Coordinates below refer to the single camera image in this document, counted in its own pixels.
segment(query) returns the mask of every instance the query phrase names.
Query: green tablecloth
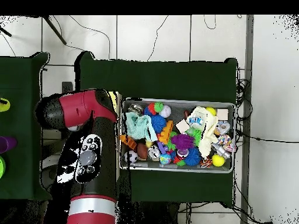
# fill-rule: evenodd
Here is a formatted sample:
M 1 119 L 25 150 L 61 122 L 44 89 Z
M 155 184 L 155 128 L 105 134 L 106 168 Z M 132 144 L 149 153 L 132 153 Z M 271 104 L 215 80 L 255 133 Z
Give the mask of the green tablecloth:
M 104 88 L 124 97 L 235 103 L 234 58 L 225 62 L 98 61 L 82 52 L 75 62 L 76 88 Z M 232 207 L 229 174 L 131 171 L 133 201 L 223 202 Z M 121 170 L 118 185 L 127 187 Z
M 30 58 L 0 57 L 0 97 L 11 108 L 0 113 L 0 136 L 18 140 L 15 149 L 0 154 L 6 172 L 0 178 L 0 199 L 47 200 L 51 195 L 40 185 L 40 126 L 33 109 L 40 99 L 40 72 L 49 54 Z

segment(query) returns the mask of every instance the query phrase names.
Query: table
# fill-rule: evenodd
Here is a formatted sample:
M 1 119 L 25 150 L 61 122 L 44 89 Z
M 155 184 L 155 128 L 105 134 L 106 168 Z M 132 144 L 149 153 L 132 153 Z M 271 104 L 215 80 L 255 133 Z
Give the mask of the table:
M 95 60 L 82 52 L 75 61 L 76 90 L 104 88 L 123 97 L 236 102 L 234 58 L 224 62 Z M 232 207 L 233 172 L 228 174 L 131 170 L 132 201 L 222 202 Z M 118 192 L 129 191 L 120 171 Z

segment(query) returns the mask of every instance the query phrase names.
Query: gray bin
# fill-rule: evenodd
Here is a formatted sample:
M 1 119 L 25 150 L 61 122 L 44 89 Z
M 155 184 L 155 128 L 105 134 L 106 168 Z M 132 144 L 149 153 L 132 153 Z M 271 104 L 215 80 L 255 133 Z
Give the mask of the gray bin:
M 173 120 L 173 130 L 179 133 L 178 129 L 175 127 L 179 121 L 184 119 L 184 111 L 192 110 L 197 107 L 213 107 L 215 109 L 228 109 L 228 122 L 231 126 L 231 129 L 228 135 L 232 138 L 232 143 L 235 143 L 235 129 L 236 129 L 236 107 L 232 103 L 220 103 L 220 102 L 207 102 L 207 101 L 184 101 L 184 100 L 161 100 L 161 99 L 133 99 L 126 98 L 122 101 L 120 107 L 120 116 L 123 113 L 126 113 L 130 104 L 135 103 L 141 105 L 145 108 L 152 102 L 163 102 L 163 104 L 167 104 L 171 108 L 171 115 L 166 119 Z M 120 135 L 126 134 L 124 128 L 124 120 L 120 117 Z M 127 151 L 127 146 L 123 144 L 121 141 L 119 142 L 121 146 L 120 157 L 119 157 L 119 165 L 121 169 L 127 169 L 128 164 L 124 161 L 124 154 Z M 172 171 L 172 172 L 194 172 L 194 173 L 230 173 L 234 168 L 235 162 L 235 154 L 232 153 L 231 157 L 227 159 L 223 166 L 215 167 L 211 166 L 210 168 L 201 168 L 199 165 L 197 166 L 178 166 L 174 163 L 168 165 L 162 165 L 159 162 L 154 162 L 150 158 L 146 161 L 137 160 L 136 163 L 130 165 L 130 169 L 136 170 L 158 170 L 158 171 Z

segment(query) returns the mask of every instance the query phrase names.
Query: purple cup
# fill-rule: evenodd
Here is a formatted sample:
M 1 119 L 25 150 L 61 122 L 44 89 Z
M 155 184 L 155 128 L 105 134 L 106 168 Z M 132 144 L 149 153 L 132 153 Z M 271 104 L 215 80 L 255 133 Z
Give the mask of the purple cup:
M 0 136 L 0 154 L 13 149 L 17 144 L 17 140 L 12 136 Z

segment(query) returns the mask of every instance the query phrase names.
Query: orange toy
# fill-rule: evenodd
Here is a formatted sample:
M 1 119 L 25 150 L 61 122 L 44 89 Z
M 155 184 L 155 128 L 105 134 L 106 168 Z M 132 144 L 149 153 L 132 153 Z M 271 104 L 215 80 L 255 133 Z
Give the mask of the orange toy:
M 137 144 L 135 143 L 135 141 L 134 141 L 132 138 L 130 138 L 130 137 L 128 136 L 128 142 L 127 142 L 127 140 L 126 140 L 126 135 L 120 135 L 120 140 L 121 140 L 124 144 L 128 145 L 129 148 L 131 148 L 132 150 L 136 151 L 136 146 L 137 146 Z
M 172 132 L 172 128 L 173 128 L 173 121 L 169 120 L 161 132 L 161 136 L 159 137 L 160 142 L 162 142 L 165 145 L 168 144 L 169 137 Z

